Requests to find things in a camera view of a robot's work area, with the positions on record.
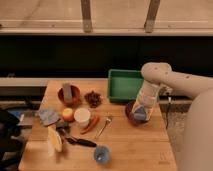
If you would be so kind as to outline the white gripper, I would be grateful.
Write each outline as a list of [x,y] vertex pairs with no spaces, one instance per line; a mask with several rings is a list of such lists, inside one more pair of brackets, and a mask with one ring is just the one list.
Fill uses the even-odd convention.
[[146,120],[150,120],[156,105],[155,102],[157,100],[159,89],[159,85],[144,81],[132,107],[132,113],[135,113],[135,111],[142,105],[151,105],[146,107]]

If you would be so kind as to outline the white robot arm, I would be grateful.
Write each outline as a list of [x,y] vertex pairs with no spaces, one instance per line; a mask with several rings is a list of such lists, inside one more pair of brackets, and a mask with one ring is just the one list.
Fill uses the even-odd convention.
[[213,78],[175,72],[168,63],[148,62],[133,105],[135,121],[148,121],[159,88],[166,85],[191,100],[177,171],[213,171]]

